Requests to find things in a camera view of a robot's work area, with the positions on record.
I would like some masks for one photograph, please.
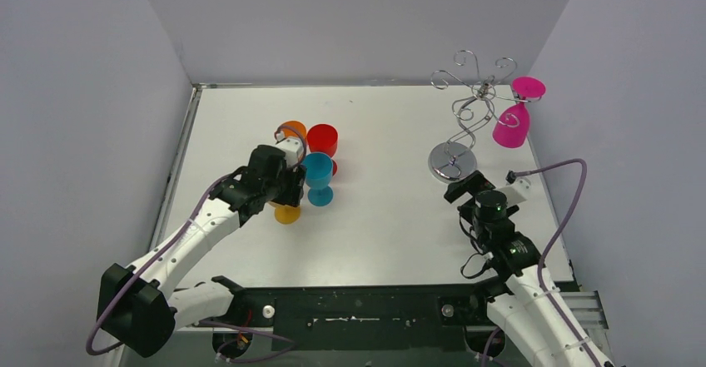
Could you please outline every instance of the metal wine glass holder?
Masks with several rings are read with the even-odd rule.
[[[435,146],[429,154],[429,169],[431,173],[445,183],[463,180],[477,169],[478,162],[472,151],[476,142],[476,131],[493,120],[497,121],[497,124],[509,127],[517,127],[520,124],[519,119],[512,114],[506,115],[506,118],[503,119],[505,120],[504,122],[498,118],[495,114],[495,98],[511,102],[530,102],[516,97],[502,97],[495,91],[495,86],[502,84],[517,69],[517,62],[514,59],[501,57],[495,61],[495,67],[504,73],[501,78],[496,78],[495,75],[482,78],[480,76],[478,57],[473,52],[466,49],[458,51],[454,54],[454,63],[457,66],[466,66],[469,55],[475,63],[476,80],[473,83],[469,84],[446,70],[437,70],[431,73],[430,78],[431,85],[439,90],[445,90],[449,87],[450,84],[447,81],[449,78],[455,83],[470,89],[469,97],[461,98],[451,103],[451,111],[454,113],[456,122],[461,130],[449,137],[445,142]],[[470,109],[470,106],[476,101],[485,103],[486,112],[476,122],[473,122],[473,120],[476,120],[476,113]],[[470,141],[468,145],[460,142],[466,137]]]

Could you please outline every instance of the tabletop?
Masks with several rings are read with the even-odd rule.
[[[507,86],[497,92],[512,96]],[[459,268],[473,249],[460,231],[456,210],[467,197],[454,205],[446,202],[445,184],[427,166],[431,149],[459,130],[451,102],[468,96],[467,88],[431,86],[204,89],[165,233],[183,224],[217,177],[246,165],[257,145],[274,144],[273,132],[282,122],[298,120],[307,129],[318,123],[334,126],[338,172],[328,206],[315,207],[305,196],[301,218],[291,225],[278,223],[274,209],[266,206],[214,247],[179,286],[215,275],[245,287],[468,283]],[[496,101],[498,112],[509,106]],[[496,186],[505,184],[508,170],[537,168],[527,141],[507,149],[491,133],[492,125],[478,131],[473,151],[478,169]],[[512,220],[543,250],[556,219],[540,177],[529,179],[530,197]],[[474,258],[467,274],[482,263]],[[573,279],[563,242],[554,246],[546,264],[554,280]],[[478,280],[490,276],[487,272]]]

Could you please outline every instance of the gray wall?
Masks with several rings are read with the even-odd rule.
[[[706,365],[704,5],[570,0],[531,71],[548,87],[532,107],[540,162],[589,164],[564,238],[620,365]],[[560,216],[578,177],[546,175]]]
[[[0,365],[82,366],[148,246],[191,88],[147,0],[0,0]]]
[[[193,82],[426,82],[462,48],[527,73],[567,1],[150,0]]]

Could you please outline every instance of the red wire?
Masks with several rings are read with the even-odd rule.
[[[245,320],[245,324],[243,324],[243,327],[247,327],[248,324],[250,324],[250,321],[252,320],[252,309],[247,311],[247,319]],[[242,340],[242,332],[238,334],[238,341]]]

